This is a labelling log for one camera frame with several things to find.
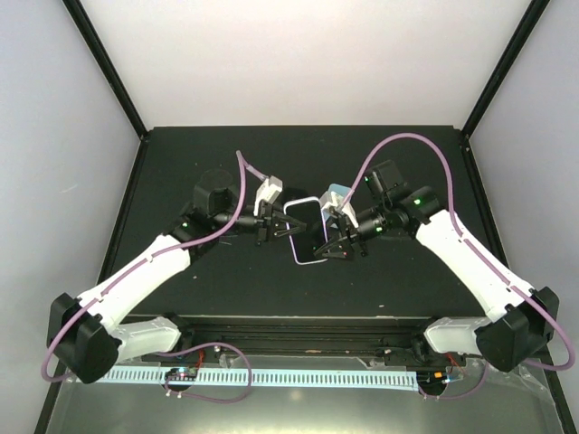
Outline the light blue cased phone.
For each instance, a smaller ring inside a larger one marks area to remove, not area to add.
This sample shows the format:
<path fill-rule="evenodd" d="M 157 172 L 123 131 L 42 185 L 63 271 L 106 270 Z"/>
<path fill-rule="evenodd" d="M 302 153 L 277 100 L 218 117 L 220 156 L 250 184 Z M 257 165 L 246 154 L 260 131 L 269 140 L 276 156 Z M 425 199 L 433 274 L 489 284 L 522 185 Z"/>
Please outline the light blue cased phone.
<path fill-rule="evenodd" d="M 330 210 L 336 209 L 350 192 L 350 188 L 341 184 L 331 184 L 319 198 L 324 223 L 330 221 Z"/>

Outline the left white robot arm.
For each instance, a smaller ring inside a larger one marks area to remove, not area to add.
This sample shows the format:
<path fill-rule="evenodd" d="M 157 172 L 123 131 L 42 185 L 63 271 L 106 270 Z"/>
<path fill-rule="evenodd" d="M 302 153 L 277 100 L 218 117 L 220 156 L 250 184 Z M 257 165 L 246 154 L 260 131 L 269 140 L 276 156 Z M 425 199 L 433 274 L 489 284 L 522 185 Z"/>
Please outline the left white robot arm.
<path fill-rule="evenodd" d="M 150 353 L 187 359 L 194 338 L 160 316 L 124 324 L 124 318 L 167 280 L 215 247 L 228 230 L 247 231 L 259 243 L 301 233 L 305 222 L 276 204 L 282 182 L 265 176 L 252 209 L 244 207 L 246 184 L 222 170 L 205 172 L 179 217 L 136 258 L 77 297 L 63 293 L 51 304 L 47 356 L 56 356 L 84 383 L 96 382 L 115 364 Z"/>

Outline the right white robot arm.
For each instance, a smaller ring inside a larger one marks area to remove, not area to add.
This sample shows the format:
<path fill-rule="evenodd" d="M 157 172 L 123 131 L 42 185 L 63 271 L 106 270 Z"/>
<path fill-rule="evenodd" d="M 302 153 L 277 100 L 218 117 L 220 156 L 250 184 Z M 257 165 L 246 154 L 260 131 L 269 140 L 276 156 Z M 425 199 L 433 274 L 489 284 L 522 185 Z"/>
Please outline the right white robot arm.
<path fill-rule="evenodd" d="M 454 273 L 483 311 L 481 317 L 431 322 L 411 342 L 417 362 L 431 364 L 444 353 L 472 354 L 507 373 L 553 338 L 559 308 L 555 292 L 536 289 L 505 267 L 443 208 L 431 187 L 412 190 L 391 160 L 365 170 L 363 180 L 375 205 L 362 212 L 346 203 L 347 190 L 330 186 L 321 196 L 322 215 L 337 233 L 315 250 L 316 257 L 365 256 L 371 239 L 404 231 Z"/>

